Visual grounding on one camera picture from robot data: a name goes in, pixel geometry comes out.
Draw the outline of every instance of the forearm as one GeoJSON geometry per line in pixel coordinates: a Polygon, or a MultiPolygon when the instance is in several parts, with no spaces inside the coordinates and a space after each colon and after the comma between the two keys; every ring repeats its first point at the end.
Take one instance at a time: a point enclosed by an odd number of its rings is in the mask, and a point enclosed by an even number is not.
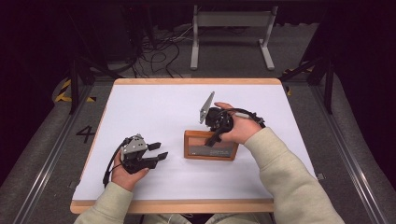
{"type": "Polygon", "coordinates": [[[255,133],[245,146],[274,196],[277,223],[343,223],[319,182],[270,128],[255,133]]]}
{"type": "Polygon", "coordinates": [[[75,223],[123,223],[132,192],[110,182],[95,205],[78,216],[75,223]]]}

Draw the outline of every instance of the gray carpet floor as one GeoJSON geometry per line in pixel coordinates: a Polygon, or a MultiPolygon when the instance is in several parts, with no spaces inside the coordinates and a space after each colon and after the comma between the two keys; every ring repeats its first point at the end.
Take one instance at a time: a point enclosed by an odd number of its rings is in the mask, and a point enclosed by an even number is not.
{"type": "MultiPolygon", "coordinates": [[[[191,41],[185,39],[177,43],[177,47],[170,45],[162,50],[163,54],[159,51],[145,53],[147,61],[162,62],[148,63],[140,59],[136,62],[134,70],[129,69],[121,74],[125,77],[171,77],[164,68],[177,56],[168,65],[174,77],[280,77],[284,70],[298,65],[316,28],[315,24],[274,28],[269,43],[276,67],[274,71],[266,69],[259,49],[257,40],[263,36],[262,31],[248,28],[200,32],[199,68],[196,71],[190,70],[191,41]]],[[[109,67],[120,66],[122,64],[113,63],[109,67]]],[[[288,99],[315,171],[326,176],[319,182],[346,223],[372,223],[340,157],[332,130],[326,123],[327,115],[320,110],[321,105],[315,101],[312,87],[300,82],[303,78],[304,76],[298,76],[288,82],[291,89],[288,99]]],[[[76,219],[77,215],[72,214],[69,209],[74,192],[69,185],[79,180],[93,139],[93,136],[90,136],[88,141],[84,142],[85,136],[77,133],[87,126],[92,127],[92,132],[97,130],[111,91],[111,83],[111,78],[97,76],[97,81],[89,92],[91,97],[96,97],[96,102],[83,103],[66,138],[63,153],[57,160],[37,203],[33,204],[34,209],[27,218],[27,223],[72,223],[76,219]]],[[[62,85],[61,82],[54,90],[54,98],[62,85]]],[[[333,87],[332,116],[361,166],[378,206],[389,223],[396,223],[396,193],[364,143],[337,78],[333,87]]],[[[55,107],[0,188],[0,223],[12,223],[19,213],[37,174],[69,118],[70,106],[70,102],[55,103],[55,107]]],[[[139,218],[140,216],[129,215],[125,222],[137,223],[139,218]]]]}

